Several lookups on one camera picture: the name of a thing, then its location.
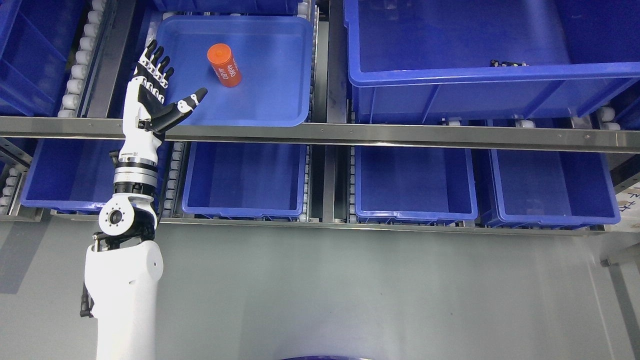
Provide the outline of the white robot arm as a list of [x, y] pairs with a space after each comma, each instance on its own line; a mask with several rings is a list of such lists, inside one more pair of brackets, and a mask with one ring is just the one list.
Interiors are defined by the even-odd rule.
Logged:
[[98, 215], [87, 248], [81, 315], [97, 320], [98, 360], [154, 360], [157, 294], [163, 256], [155, 242], [158, 148], [168, 130], [198, 107], [206, 88], [166, 104], [174, 69], [155, 39], [144, 48], [126, 85], [125, 141], [109, 153], [113, 194]]

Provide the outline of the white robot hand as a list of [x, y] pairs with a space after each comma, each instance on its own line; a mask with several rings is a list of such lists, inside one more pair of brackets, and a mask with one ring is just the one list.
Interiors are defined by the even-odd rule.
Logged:
[[146, 132], [138, 127], [141, 120], [150, 121], [151, 132], [164, 135], [185, 121], [208, 94], [207, 88], [199, 88], [179, 101], [164, 105], [174, 68], [169, 67], [170, 57], [162, 54], [163, 47], [158, 47], [152, 39], [142, 51], [135, 64], [136, 73], [126, 86], [122, 132], [127, 142], [135, 141]]

